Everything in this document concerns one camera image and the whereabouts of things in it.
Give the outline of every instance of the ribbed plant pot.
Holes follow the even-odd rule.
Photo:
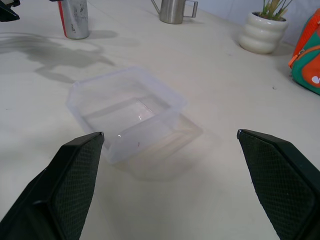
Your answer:
[[[270,54],[279,45],[288,27],[288,21],[268,20],[258,16],[258,12],[248,15],[239,44],[245,50],[256,54]]]

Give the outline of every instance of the green bag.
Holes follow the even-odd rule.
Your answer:
[[[305,24],[289,66],[294,81],[320,95],[320,9]]]

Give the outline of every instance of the clear plastic container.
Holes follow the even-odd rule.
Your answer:
[[[114,164],[170,134],[186,102],[132,67],[76,82],[66,104],[85,132],[104,132],[102,154]]]

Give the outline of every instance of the white tile wall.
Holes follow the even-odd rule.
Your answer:
[[[263,0],[198,0],[199,8],[223,19],[243,25],[249,12],[259,12]],[[290,25],[284,41],[295,44],[308,18],[320,8],[320,0],[293,0],[285,18]]]

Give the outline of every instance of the white table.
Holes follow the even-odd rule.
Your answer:
[[[320,168],[320,98],[289,78],[292,47],[255,55],[237,45],[238,25],[202,11],[165,24],[148,0],[90,0],[92,33],[79,41],[64,38],[56,3],[15,10],[21,20],[0,28],[0,218],[61,145],[84,135],[65,106],[72,83],[140,66],[187,99],[192,142],[179,149],[175,138],[162,161],[101,159],[81,239],[278,239],[236,134],[286,139]]]

